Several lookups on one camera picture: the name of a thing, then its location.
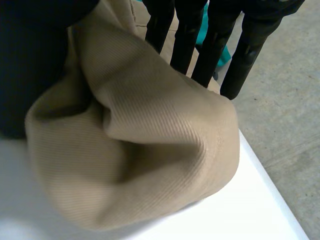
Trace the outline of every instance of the khaki cloth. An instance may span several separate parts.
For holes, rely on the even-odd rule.
[[[142,11],[128,0],[101,0],[74,26],[65,77],[26,118],[39,181],[83,228],[171,214],[219,191],[238,167],[234,106],[137,36]]]

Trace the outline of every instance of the fabric fold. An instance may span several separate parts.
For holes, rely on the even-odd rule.
[[[102,0],[73,27],[64,78],[26,118],[48,197],[88,229],[171,214],[223,188],[239,162],[232,103],[173,70],[123,9]]]

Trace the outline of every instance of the white table surface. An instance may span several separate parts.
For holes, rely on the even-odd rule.
[[[107,232],[80,229],[48,203],[26,143],[0,140],[0,240],[307,240],[240,133],[240,164],[221,191],[173,215]]]

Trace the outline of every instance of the concrete floor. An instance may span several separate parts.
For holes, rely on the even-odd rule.
[[[227,44],[230,53],[242,17]],[[319,0],[285,17],[233,101],[240,129],[311,240],[320,240],[319,23]]]

